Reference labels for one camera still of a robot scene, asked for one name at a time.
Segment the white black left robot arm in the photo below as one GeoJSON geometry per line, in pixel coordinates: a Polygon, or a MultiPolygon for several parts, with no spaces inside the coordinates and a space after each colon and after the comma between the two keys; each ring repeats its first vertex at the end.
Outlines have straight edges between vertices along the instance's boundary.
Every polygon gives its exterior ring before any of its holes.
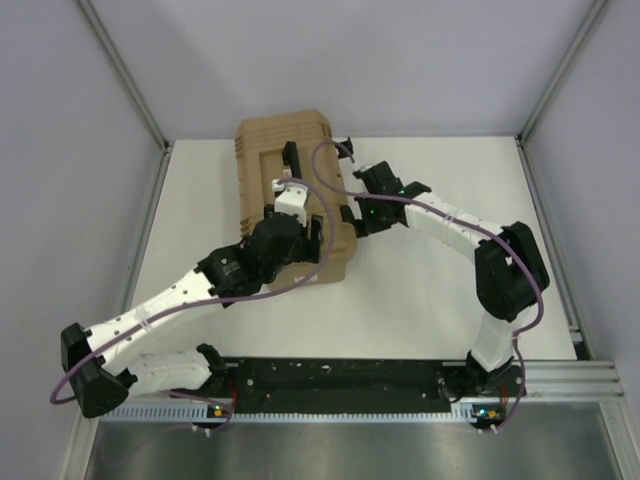
{"type": "Polygon", "coordinates": [[[112,320],[61,333],[65,381],[82,415],[102,416],[128,398],[168,391],[212,397],[226,387],[227,366],[207,343],[169,354],[154,343],[182,333],[205,309],[224,310],[264,298],[261,289],[296,262],[324,266],[335,236],[331,215],[312,215],[302,225],[294,215],[270,213],[240,242],[213,250],[169,288],[112,320]]]}

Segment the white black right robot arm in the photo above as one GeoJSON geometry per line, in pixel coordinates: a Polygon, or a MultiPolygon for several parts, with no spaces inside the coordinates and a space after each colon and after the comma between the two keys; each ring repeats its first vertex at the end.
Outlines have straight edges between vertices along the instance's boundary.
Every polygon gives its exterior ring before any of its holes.
{"type": "Polygon", "coordinates": [[[471,262],[475,290],[484,309],[478,336],[466,356],[465,373],[451,388],[487,396],[498,389],[514,357],[513,341],[528,321],[550,279],[532,230],[517,221],[484,221],[442,200],[420,183],[403,184],[385,161],[353,172],[365,192],[355,198],[361,218],[357,234],[366,237],[396,224],[441,241],[471,262]]]}

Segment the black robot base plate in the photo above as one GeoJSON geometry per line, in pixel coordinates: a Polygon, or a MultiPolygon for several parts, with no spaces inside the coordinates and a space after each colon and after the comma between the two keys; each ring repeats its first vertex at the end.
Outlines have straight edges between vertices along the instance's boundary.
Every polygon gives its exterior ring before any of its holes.
{"type": "Polygon", "coordinates": [[[239,414],[448,412],[464,397],[513,398],[519,365],[494,374],[467,361],[228,357],[197,397],[231,399],[239,414]]]}

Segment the tan plastic tool box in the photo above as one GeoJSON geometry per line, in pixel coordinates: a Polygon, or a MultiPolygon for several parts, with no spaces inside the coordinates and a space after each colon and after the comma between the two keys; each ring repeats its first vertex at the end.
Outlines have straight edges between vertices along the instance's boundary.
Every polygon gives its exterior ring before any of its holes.
{"type": "MultiPolygon", "coordinates": [[[[357,239],[342,213],[349,209],[338,153],[322,143],[332,138],[329,119],[317,109],[253,117],[240,122],[234,136],[239,180],[240,232],[247,237],[273,212],[296,216],[307,228],[314,214],[324,217],[322,269],[308,283],[331,284],[346,278],[357,239]]],[[[318,263],[292,263],[268,288],[301,281],[318,263]]]]}

